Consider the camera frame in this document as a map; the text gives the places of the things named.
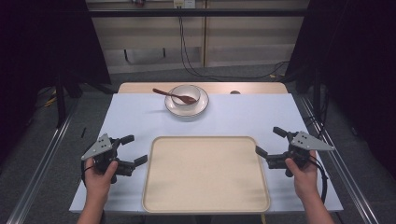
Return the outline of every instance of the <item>brown spoon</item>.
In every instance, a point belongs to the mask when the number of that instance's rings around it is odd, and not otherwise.
[[[162,94],[162,95],[167,95],[167,96],[174,96],[177,97],[178,99],[180,99],[184,104],[186,105],[192,105],[195,102],[197,102],[197,100],[195,100],[194,98],[190,97],[190,96],[179,96],[179,95],[174,95],[172,93],[166,92],[166,91],[160,91],[157,89],[152,89],[152,91]]]

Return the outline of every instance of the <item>gray floor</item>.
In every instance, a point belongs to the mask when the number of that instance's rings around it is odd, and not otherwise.
[[[145,71],[142,72],[112,75],[113,84],[108,87],[116,90],[125,81],[214,81],[193,76],[184,69],[164,67],[165,70],[149,71],[150,66],[151,64],[148,63]],[[273,77],[240,78],[267,75],[273,69],[274,65],[269,64],[197,68],[196,71],[203,76],[231,76],[218,77],[222,81],[275,81],[276,78]],[[75,106],[74,114],[62,142],[53,154],[49,169],[44,172],[44,178],[39,182],[37,192],[30,195],[31,201],[26,204],[29,209],[24,216],[21,216],[19,223],[75,223],[78,218],[78,214],[70,213],[68,208],[79,183],[79,157],[97,137],[111,102],[111,95],[105,95],[86,85],[82,85],[81,88],[84,90],[81,98],[65,97],[69,108]],[[299,95],[295,92],[294,83],[288,83],[287,88],[293,94],[302,117],[308,117],[302,98],[311,97],[312,92]],[[43,105],[50,93],[51,91],[48,91],[39,95],[37,105]],[[34,114],[33,122],[9,156],[0,176],[0,223],[8,221],[32,176],[36,174],[35,169],[39,166],[56,132],[56,123],[56,105],[39,107]],[[314,125],[309,123],[308,121],[308,129],[314,134]],[[374,159],[364,140],[350,131],[350,122],[332,100],[329,104],[326,130],[362,195],[373,209],[377,222],[394,223],[396,220],[395,180]],[[324,153],[321,157],[327,171],[332,175],[332,182],[345,208],[344,211],[332,214],[334,221],[336,223],[364,223],[360,211],[356,208],[356,201],[345,187],[344,180],[336,167],[332,165],[330,156]],[[267,223],[305,223],[303,213],[267,215],[265,218]],[[137,223],[138,220],[138,217],[107,216],[107,223]],[[195,220],[189,216],[154,216],[147,217],[146,223],[195,223]],[[212,223],[261,223],[261,218],[260,216],[215,216]]]

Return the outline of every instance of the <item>white plate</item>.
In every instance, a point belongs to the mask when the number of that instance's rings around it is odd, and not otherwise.
[[[166,108],[168,108],[168,110],[176,115],[176,116],[180,116],[180,117],[192,117],[192,116],[196,116],[199,115],[201,112],[203,112],[207,105],[209,104],[209,96],[207,95],[207,93],[202,90],[199,87],[198,90],[201,93],[201,97],[199,98],[198,104],[193,107],[193,108],[181,108],[179,105],[175,105],[175,103],[172,101],[172,98],[170,96],[165,96],[165,105]]]

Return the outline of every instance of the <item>beige tray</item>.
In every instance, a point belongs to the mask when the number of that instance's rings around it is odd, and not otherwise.
[[[158,137],[143,206],[150,213],[262,213],[269,207],[262,162],[251,137]]]

